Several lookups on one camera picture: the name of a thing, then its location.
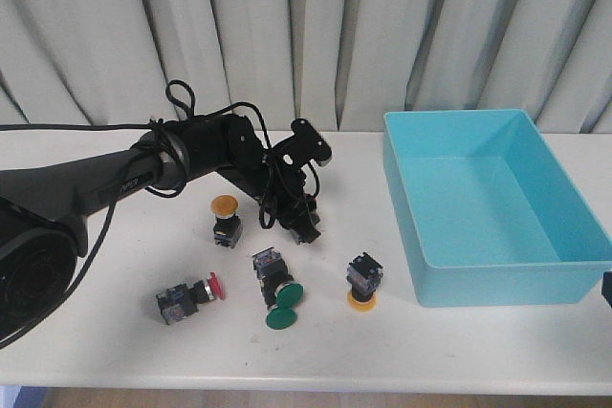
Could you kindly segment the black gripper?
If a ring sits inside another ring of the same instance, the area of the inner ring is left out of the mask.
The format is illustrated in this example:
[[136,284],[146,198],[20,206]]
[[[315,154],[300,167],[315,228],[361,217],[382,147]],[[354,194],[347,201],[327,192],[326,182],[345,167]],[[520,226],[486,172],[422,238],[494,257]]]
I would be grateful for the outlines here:
[[257,202],[263,229],[279,223],[291,232],[297,244],[311,244],[320,236],[320,218],[306,205],[303,172],[264,161],[254,168],[222,167],[218,173]]

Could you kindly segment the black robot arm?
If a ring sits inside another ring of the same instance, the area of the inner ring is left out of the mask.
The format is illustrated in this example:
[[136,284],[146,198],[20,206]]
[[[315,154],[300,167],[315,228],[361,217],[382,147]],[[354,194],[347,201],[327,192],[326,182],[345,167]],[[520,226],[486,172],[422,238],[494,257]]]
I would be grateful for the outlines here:
[[612,306],[612,272],[607,271],[603,274],[601,282],[601,295],[609,306]]
[[1,342],[10,345],[76,290],[100,244],[88,218],[112,215],[139,191],[165,197],[210,173],[255,199],[262,226],[281,225],[301,243],[318,236],[317,204],[305,172],[332,157],[305,119],[270,145],[264,130],[234,114],[157,121],[130,148],[78,161],[1,174]]

